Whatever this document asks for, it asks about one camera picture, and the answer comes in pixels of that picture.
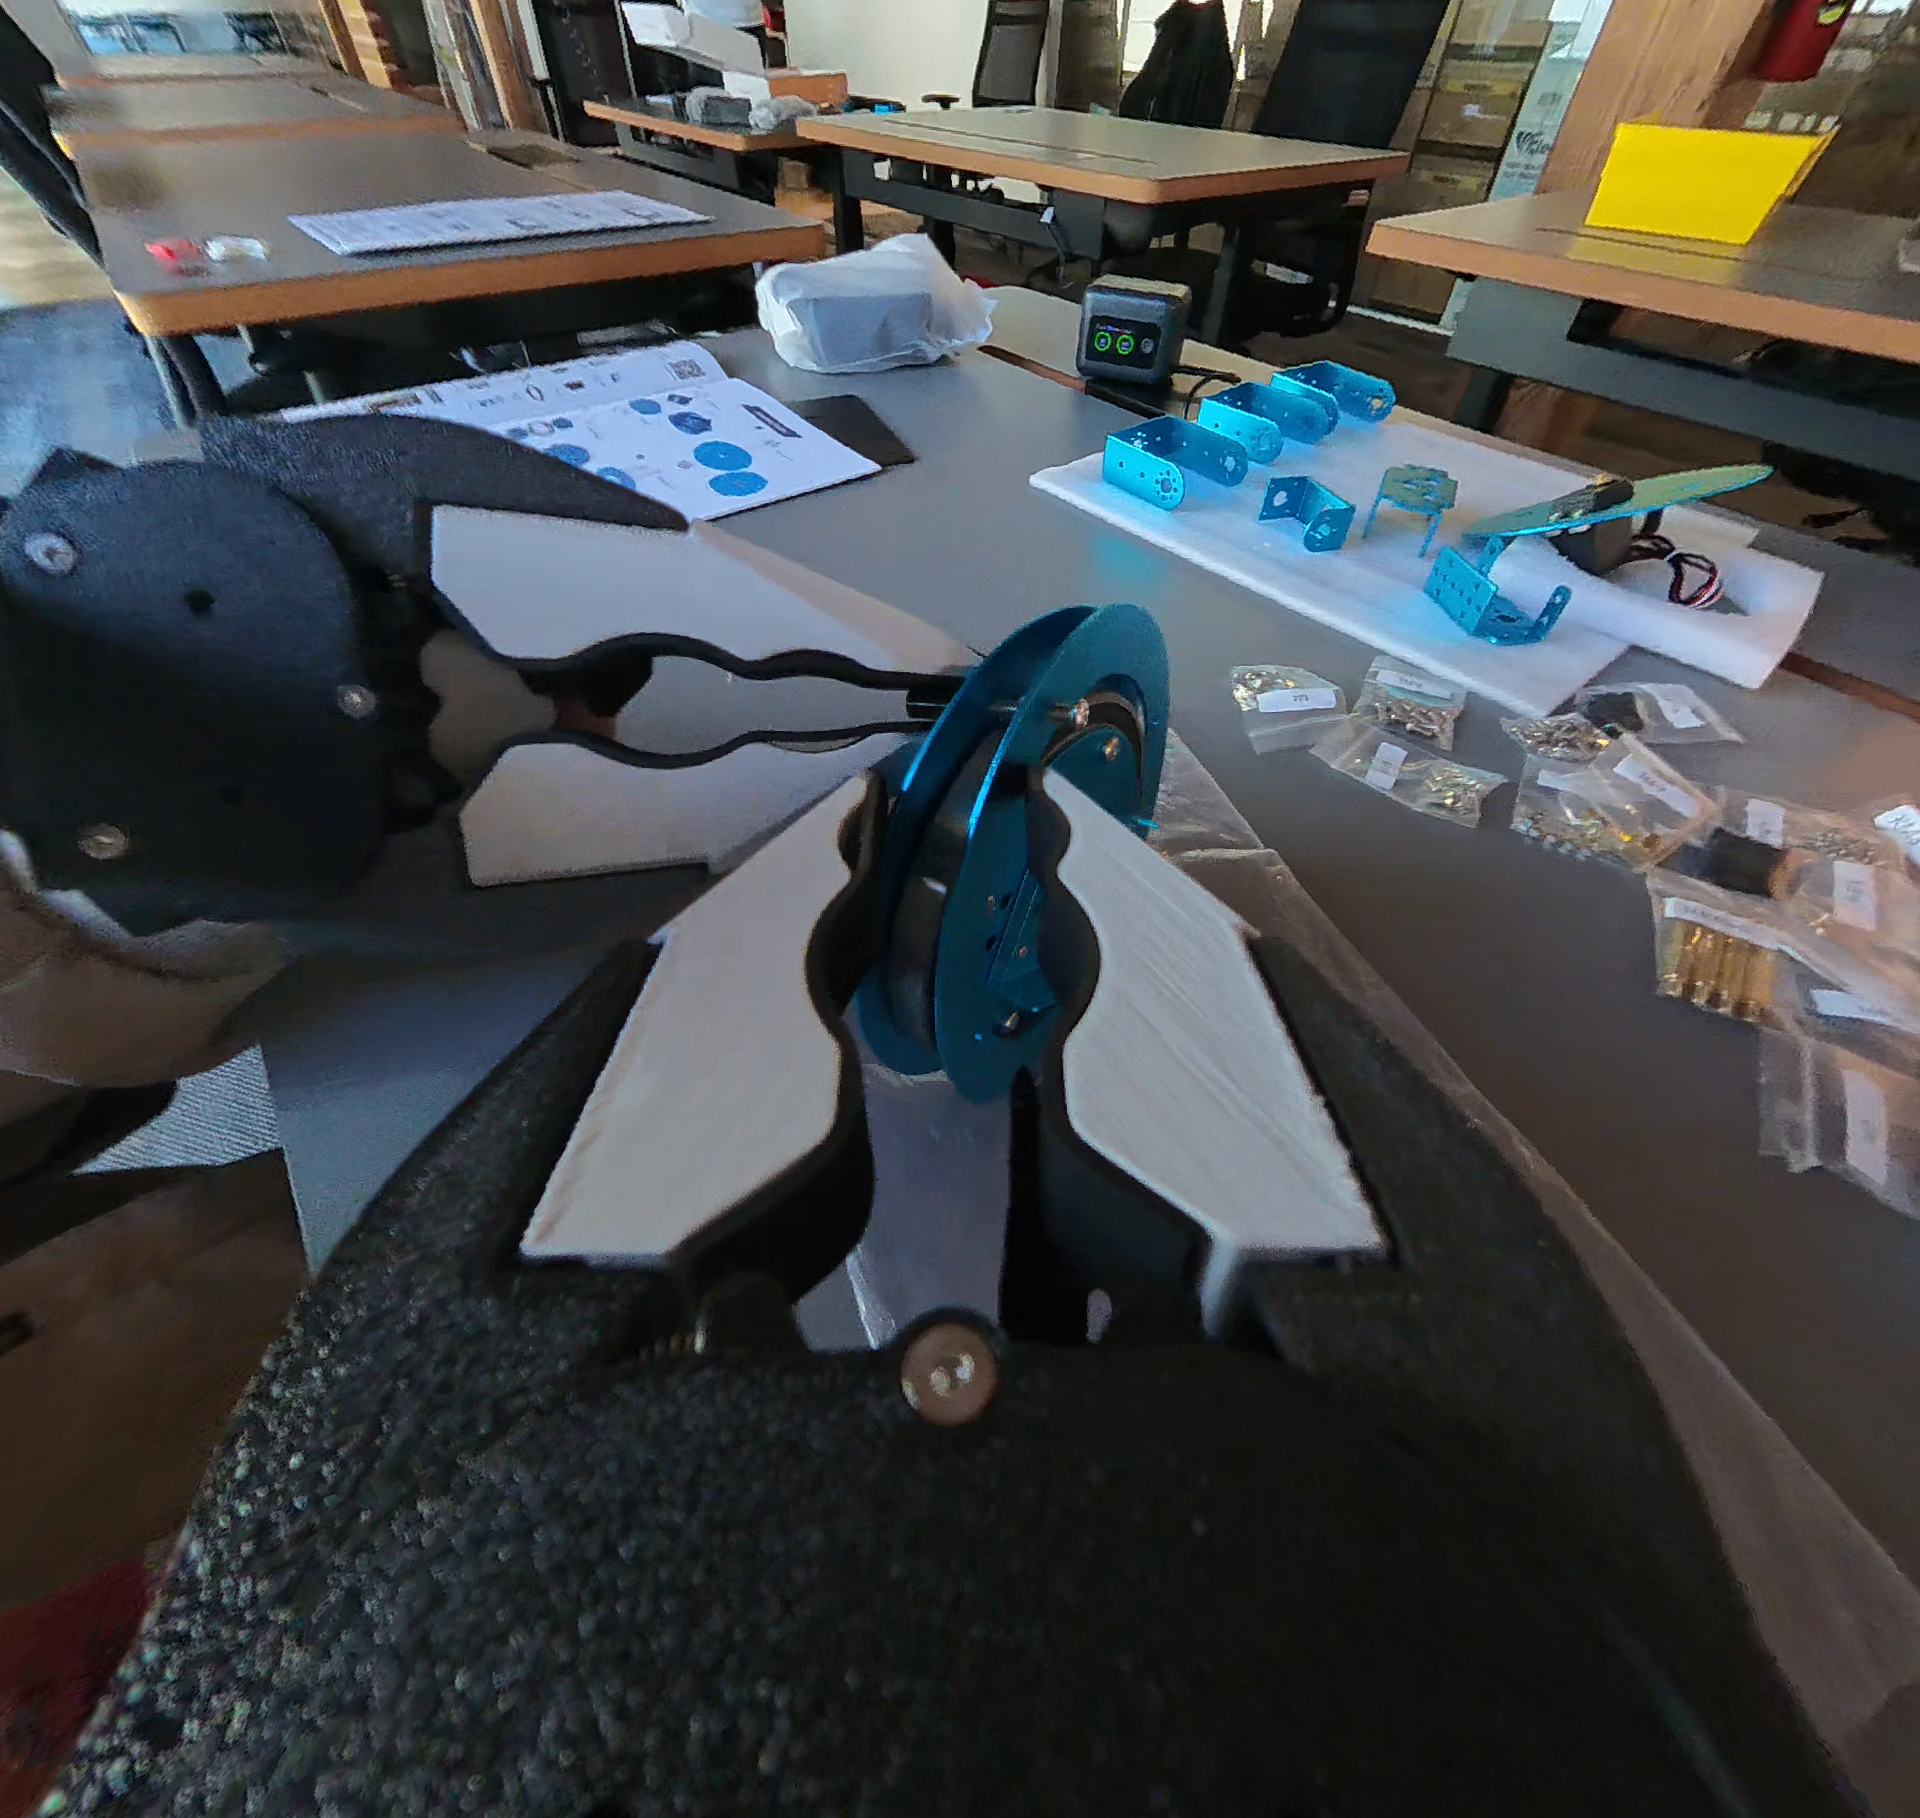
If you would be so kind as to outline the large blue U bracket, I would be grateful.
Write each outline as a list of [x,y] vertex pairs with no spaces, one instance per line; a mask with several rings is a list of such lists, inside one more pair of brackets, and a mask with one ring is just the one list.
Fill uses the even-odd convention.
[[1250,471],[1230,435],[1195,421],[1157,416],[1111,434],[1102,449],[1102,481],[1147,504],[1176,509],[1192,480],[1235,487]]
[[1286,378],[1325,395],[1342,421],[1382,423],[1399,405],[1399,395],[1387,378],[1338,360],[1284,366],[1275,372],[1275,378]]
[[1195,423],[1238,443],[1253,465],[1278,463],[1284,443],[1316,443],[1338,425],[1335,399],[1289,376],[1241,381],[1211,392]]

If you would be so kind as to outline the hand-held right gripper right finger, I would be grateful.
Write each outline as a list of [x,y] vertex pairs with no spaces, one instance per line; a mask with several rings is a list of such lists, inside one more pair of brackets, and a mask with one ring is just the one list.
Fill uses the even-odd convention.
[[1253,929],[1060,773],[1028,795],[1060,1001],[1049,1127],[1115,1207],[1115,1263],[1228,1325],[1250,1274],[1376,1261],[1387,1234],[1257,958]]

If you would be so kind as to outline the pile of small hardware bags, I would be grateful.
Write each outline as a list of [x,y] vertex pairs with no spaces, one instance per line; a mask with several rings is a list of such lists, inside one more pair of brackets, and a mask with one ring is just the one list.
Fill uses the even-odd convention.
[[1467,947],[1467,981],[1506,996],[1546,1048],[1556,1091],[1601,1127],[1608,1157],[1655,1151],[1677,1165],[1709,1080],[1672,1051],[1665,1020],[1632,1014],[1601,1039],[1572,1017],[1618,971],[1757,1035],[1757,1143],[1791,1171],[1825,1171],[1895,1212],[1918,1215],[1916,889],[1852,822],[1810,821],[1763,798],[1715,795],[1643,733],[1596,710],[1507,719],[1525,750],[1512,832],[1542,851],[1637,879],[1646,941],[1622,924],[1556,911],[1515,939],[1414,865],[1390,865],[1392,896],[1429,931]]

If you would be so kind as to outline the black flat sheet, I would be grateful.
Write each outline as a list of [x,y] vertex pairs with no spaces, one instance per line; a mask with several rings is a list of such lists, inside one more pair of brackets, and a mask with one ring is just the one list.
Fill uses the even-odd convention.
[[907,442],[855,393],[797,399],[791,408],[817,432],[879,469],[914,463],[914,452]]

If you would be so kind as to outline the black fabric chair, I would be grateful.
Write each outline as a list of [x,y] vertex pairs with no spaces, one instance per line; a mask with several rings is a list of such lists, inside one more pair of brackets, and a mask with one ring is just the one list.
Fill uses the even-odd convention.
[[[1452,0],[1300,0],[1251,132],[1387,150]],[[1352,297],[1376,185],[1280,199],[1251,233],[1228,328],[1304,336],[1335,327]]]

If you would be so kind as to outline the white printed paper sheet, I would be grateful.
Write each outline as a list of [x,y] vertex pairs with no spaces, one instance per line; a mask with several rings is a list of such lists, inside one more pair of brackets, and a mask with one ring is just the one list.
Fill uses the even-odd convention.
[[443,199],[291,215],[291,226],[333,255],[371,257],[494,243],[586,239],[711,221],[685,205],[631,192],[522,199]]

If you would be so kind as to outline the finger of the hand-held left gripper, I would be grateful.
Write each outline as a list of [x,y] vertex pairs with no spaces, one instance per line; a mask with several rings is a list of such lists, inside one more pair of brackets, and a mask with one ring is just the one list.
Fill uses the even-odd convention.
[[737,679],[905,691],[980,662],[949,633],[716,526],[442,504],[426,513],[426,569],[443,611],[524,670],[643,653]]
[[835,679],[747,679],[664,655],[611,726],[456,635],[421,653],[426,730],[467,788],[455,814],[474,885],[699,865],[755,843],[907,741],[907,696]]

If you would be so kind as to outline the blue angled bracket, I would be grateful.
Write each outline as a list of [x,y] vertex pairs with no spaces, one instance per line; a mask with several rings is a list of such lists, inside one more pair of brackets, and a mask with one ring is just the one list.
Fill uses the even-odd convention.
[[1457,487],[1457,478],[1442,466],[1415,463],[1387,465],[1380,476],[1378,495],[1368,510],[1360,536],[1374,533],[1383,509],[1403,510],[1422,526],[1418,556],[1428,556],[1445,514],[1457,502]]

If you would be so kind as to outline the black swivel chair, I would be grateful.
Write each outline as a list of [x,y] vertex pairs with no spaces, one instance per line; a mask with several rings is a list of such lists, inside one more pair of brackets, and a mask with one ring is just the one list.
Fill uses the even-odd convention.
[[987,0],[981,44],[969,86],[971,107],[1038,102],[1049,15],[1050,0]]

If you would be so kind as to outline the small cluttered wooden desk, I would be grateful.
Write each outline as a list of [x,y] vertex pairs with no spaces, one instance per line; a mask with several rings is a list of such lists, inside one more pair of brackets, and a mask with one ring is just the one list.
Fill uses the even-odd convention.
[[830,146],[804,139],[799,122],[838,112],[845,101],[841,76],[775,71],[685,94],[589,101],[583,112],[611,125],[620,154],[639,166],[776,202],[790,178],[838,192]]

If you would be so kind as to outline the wooden table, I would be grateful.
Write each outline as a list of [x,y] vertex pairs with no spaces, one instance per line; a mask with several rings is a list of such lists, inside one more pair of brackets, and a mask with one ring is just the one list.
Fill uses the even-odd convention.
[[1129,122],[1049,107],[839,110],[797,122],[797,137],[833,153],[833,196],[922,219],[939,255],[954,233],[1102,262],[1115,226],[1214,223],[1220,254],[1193,335],[1226,347],[1235,281],[1284,200],[1405,174],[1405,150],[1284,139],[1239,130]]

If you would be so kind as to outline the small grey display device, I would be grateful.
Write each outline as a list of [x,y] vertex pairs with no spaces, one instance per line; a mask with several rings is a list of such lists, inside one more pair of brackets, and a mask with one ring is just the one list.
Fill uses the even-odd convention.
[[1192,289],[1176,281],[1102,274],[1085,286],[1074,366],[1085,378],[1163,392],[1176,370]]

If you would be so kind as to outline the clear plastic bag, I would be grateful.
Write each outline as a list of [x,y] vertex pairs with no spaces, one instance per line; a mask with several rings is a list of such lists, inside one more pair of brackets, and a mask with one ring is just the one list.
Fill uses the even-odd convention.
[[[1512,1156],[1601,1290],[1690,1458],[1720,1543],[1788,1684],[1877,1814],[1916,1814],[1916,1583],[1763,1412],[1564,1175],[1538,1153],[1385,979],[1331,925],[1284,859],[1173,740],[1149,842],[1260,931],[1309,958],[1460,1099]],[[876,1212],[851,1259],[802,1303],[818,1350],[868,1350],[917,1313],[997,1301],[1006,1201],[1005,1124],[933,1077],[862,1060],[878,1124]]]

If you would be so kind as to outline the small blue bracket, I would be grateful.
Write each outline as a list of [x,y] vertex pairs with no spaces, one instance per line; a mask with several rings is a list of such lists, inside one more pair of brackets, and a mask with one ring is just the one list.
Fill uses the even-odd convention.
[[1338,553],[1355,523],[1356,506],[1310,476],[1280,476],[1265,484],[1260,523],[1291,523],[1309,555]]

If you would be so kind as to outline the blue round turntable assembly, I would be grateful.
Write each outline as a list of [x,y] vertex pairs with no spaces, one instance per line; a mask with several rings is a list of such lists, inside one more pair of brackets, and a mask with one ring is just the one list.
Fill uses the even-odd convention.
[[1036,1063],[1060,998],[1026,856],[1028,780],[1062,774],[1143,837],[1166,725],[1163,633],[1141,604],[1049,611],[958,680],[890,790],[882,944],[857,996],[883,1063],[939,1073],[975,1103]]

